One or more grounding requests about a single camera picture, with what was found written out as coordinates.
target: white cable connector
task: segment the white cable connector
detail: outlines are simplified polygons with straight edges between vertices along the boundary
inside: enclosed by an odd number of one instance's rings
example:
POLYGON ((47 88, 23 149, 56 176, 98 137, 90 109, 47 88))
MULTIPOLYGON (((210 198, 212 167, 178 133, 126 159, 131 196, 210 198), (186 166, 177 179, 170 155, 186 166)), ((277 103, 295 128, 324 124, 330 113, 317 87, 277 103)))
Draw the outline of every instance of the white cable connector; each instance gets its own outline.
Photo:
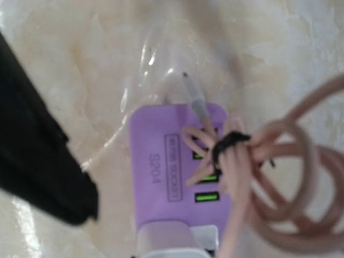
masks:
POLYGON ((186 72, 183 72, 183 82, 189 98, 190 106, 199 120, 208 118, 209 112, 205 104, 205 97, 198 85, 195 85, 186 72))

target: marble surface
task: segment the marble surface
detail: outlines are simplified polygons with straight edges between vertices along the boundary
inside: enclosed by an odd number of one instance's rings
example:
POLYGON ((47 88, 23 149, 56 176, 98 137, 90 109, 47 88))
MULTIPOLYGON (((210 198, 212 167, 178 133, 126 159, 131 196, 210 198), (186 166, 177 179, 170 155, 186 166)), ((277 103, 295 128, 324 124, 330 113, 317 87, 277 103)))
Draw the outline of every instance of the marble surface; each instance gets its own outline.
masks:
MULTIPOLYGON (((249 132, 344 71, 342 0, 0 0, 0 30, 101 195, 99 222, 71 228, 1 192, 5 258, 135 253, 127 121, 143 105, 185 102, 182 70, 208 101, 240 113, 249 132)), ((343 115, 341 95, 301 123, 344 150, 343 115)), ((277 165, 267 174, 291 198, 299 163, 277 165)), ((323 173, 309 215, 323 214, 331 185, 323 173)), ((295 256, 245 229, 237 257, 295 256)))

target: black device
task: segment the black device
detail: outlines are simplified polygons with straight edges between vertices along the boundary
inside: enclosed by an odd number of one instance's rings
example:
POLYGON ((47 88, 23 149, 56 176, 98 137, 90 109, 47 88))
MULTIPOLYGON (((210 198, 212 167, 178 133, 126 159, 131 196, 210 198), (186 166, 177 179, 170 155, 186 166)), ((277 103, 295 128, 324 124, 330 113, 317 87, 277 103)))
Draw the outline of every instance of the black device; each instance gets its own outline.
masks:
POLYGON ((67 141, 0 33, 0 188, 79 225, 97 219, 98 191, 67 141))

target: charging cable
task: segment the charging cable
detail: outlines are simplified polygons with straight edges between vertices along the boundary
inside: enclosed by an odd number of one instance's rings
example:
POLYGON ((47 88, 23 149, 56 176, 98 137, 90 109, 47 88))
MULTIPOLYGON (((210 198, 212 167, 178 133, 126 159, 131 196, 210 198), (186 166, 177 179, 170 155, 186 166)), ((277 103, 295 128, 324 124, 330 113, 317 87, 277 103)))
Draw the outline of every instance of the charging cable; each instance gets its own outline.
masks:
MULTIPOLYGON (((194 185, 203 178, 214 174, 213 149, 221 139, 217 136, 206 110, 205 98, 184 73, 183 80, 190 98, 192 110, 204 126, 204 131, 185 126, 182 129, 184 142, 203 159, 188 179, 187 185, 194 185), (198 138, 207 146, 203 150, 194 141, 198 138)), ((341 75, 308 95, 287 115, 260 128, 250 140, 236 141, 231 147, 218 152, 218 164, 222 171, 219 191, 232 197, 232 213, 224 230, 217 257, 230 258, 244 223, 248 224, 266 241, 283 250, 297 254, 320 254, 344 250, 344 231, 334 227, 344 212, 344 155, 337 150, 316 146, 307 133, 296 124, 297 119, 313 109, 330 95, 344 90, 344 75, 341 75), (294 138, 291 143, 277 143, 282 134, 294 138), (286 200, 274 187, 260 168, 260 164, 276 157, 294 156, 303 161, 303 175, 300 188, 293 200, 286 200), (319 167, 326 168, 333 177, 335 188, 333 200, 319 221, 305 215, 305 209, 315 195, 318 186, 319 167), (256 180, 274 202, 266 204, 251 188, 256 180), (282 233, 270 223, 291 221, 298 228, 296 233, 282 233)), ((224 122, 224 135, 232 132, 244 134, 241 119, 229 116, 224 122)))

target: purple plastic casing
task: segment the purple plastic casing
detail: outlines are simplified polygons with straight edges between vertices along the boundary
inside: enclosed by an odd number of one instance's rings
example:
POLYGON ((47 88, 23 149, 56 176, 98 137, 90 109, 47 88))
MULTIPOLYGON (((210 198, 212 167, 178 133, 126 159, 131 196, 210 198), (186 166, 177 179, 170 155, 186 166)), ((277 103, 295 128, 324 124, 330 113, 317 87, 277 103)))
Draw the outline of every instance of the purple plastic casing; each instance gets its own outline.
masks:
MULTIPOLYGON (((222 135, 227 115, 207 104, 212 124, 222 135)), ((216 225, 222 235, 231 208, 228 195, 195 202, 195 193, 218 191, 218 183, 186 186, 200 160, 183 142, 185 125, 202 128, 189 105, 144 106, 130 120, 130 146, 137 230, 151 221, 178 220, 189 226, 216 225)))

